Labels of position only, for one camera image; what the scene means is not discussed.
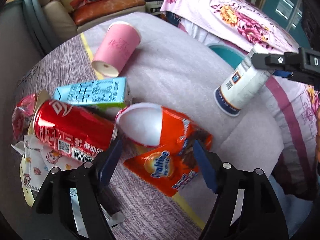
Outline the red cola can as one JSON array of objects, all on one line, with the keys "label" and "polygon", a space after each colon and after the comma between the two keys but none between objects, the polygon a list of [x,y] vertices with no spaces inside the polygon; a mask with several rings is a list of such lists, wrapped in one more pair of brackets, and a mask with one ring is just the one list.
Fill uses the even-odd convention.
[{"label": "red cola can", "polygon": [[61,155],[84,163],[107,150],[118,130],[113,122],[82,107],[49,99],[37,111],[34,132]]}]

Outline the pink paper cup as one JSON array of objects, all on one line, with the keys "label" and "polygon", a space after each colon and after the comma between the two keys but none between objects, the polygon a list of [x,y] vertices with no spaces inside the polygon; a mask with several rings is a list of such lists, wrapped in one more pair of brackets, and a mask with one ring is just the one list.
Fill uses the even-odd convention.
[{"label": "pink paper cup", "polygon": [[140,32],[130,23],[112,23],[93,57],[93,69],[106,77],[118,77],[141,40]]}]

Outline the orange seat cushion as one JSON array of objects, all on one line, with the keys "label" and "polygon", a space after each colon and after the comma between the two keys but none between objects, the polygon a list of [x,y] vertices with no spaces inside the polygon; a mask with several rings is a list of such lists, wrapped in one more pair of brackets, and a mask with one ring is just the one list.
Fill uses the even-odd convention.
[{"label": "orange seat cushion", "polygon": [[144,0],[99,0],[76,9],[72,13],[72,19],[77,26],[80,26],[97,18],[122,12],[126,9],[145,7],[145,4]]}]

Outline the teal glass cabinet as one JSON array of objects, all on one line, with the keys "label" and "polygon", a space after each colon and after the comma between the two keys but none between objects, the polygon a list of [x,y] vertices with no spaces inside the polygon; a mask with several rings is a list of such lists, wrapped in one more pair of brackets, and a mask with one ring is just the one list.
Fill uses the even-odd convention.
[{"label": "teal glass cabinet", "polygon": [[310,48],[302,28],[302,0],[265,0],[262,11],[285,29],[301,47]]}]

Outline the yellow white paper packet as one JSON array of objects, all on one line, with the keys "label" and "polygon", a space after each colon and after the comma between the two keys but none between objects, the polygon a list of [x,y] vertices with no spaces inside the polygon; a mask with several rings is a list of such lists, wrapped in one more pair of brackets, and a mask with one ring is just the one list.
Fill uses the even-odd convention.
[{"label": "yellow white paper packet", "polygon": [[22,191],[23,191],[23,195],[24,195],[24,199],[25,202],[32,207],[35,199],[33,197],[32,191],[31,189],[29,189],[28,187],[24,186],[23,182],[24,182],[24,173],[23,173],[23,169],[25,168],[25,158],[24,156],[21,159],[21,163],[20,163],[20,179],[21,179],[21,183],[22,183]]}]

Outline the blue milk carton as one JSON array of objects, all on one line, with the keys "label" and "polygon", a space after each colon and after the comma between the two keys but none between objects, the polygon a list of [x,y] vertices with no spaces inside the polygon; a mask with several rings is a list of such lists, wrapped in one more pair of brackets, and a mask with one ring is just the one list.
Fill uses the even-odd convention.
[{"label": "blue milk carton", "polygon": [[133,97],[125,77],[87,81],[58,87],[53,98],[78,106],[122,109],[132,104]]}]

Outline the orange Ovaltine snack wrapper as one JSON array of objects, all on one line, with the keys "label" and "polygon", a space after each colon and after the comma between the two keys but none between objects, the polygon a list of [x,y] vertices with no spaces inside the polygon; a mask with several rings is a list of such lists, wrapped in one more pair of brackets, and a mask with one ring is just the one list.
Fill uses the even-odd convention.
[{"label": "orange Ovaltine snack wrapper", "polygon": [[127,139],[150,148],[126,159],[124,166],[168,197],[200,170],[193,144],[210,149],[213,136],[187,115],[155,103],[135,103],[118,112],[116,124]]}]

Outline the white paper cup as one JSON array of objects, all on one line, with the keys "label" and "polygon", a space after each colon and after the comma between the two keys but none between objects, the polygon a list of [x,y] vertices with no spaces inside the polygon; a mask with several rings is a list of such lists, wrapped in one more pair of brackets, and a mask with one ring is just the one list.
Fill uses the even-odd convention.
[{"label": "white paper cup", "polygon": [[238,116],[271,76],[270,72],[257,70],[253,66],[251,58],[256,53],[267,54],[268,51],[255,44],[231,75],[215,90],[216,104],[229,116]]}]

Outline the pink floral quilt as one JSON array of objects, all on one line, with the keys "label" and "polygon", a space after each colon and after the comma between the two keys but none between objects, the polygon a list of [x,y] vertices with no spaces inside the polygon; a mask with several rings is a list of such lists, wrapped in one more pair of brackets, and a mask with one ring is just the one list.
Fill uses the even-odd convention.
[{"label": "pink floral quilt", "polygon": [[[205,45],[224,43],[242,54],[259,44],[274,54],[297,52],[298,43],[246,0],[164,0],[161,12]],[[272,175],[286,194],[315,197],[319,92],[311,85],[272,76],[259,92],[282,133],[284,149]]]}]

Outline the cream leather sofa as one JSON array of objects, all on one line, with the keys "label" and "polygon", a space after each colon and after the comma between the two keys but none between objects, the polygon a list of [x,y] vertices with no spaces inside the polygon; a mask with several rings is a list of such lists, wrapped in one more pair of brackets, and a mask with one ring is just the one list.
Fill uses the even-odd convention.
[{"label": "cream leather sofa", "polygon": [[100,23],[133,12],[145,12],[144,0],[38,0],[60,42]]}]

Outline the cartoon printed face mask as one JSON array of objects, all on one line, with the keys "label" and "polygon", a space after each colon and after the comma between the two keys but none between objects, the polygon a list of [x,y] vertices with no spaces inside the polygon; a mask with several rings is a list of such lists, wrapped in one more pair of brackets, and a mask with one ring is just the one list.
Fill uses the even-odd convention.
[{"label": "cartoon printed face mask", "polygon": [[58,167],[62,171],[72,170],[82,164],[80,161],[59,154],[34,135],[24,136],[22,141],[12,147],[25,161],[22,167],[22,184],[37,192],[52,168]]}]

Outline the red pink snack wrapper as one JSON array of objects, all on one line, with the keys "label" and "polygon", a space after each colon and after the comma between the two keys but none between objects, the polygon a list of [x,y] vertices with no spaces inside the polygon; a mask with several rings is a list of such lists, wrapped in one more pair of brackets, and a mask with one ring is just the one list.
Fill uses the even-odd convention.
[{"label": "red pink snack wrapper", "polygon": [[15,139],[18,139],[27,132],[35,109],[36,100],[37,95],[30,94],[17,103],[11,119]]}]

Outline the teal plastic trash bin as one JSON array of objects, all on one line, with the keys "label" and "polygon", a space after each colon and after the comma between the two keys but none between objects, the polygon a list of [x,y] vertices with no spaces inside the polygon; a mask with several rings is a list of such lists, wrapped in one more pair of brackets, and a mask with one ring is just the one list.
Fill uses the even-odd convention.
[{"label": "teal plastic trash bin", "polygon": [[233,69],[235,69],[246,56],[237,49],[224,44],[211,44],[208,45],[208,47],[221,57],[221,59],[227,62]]}]

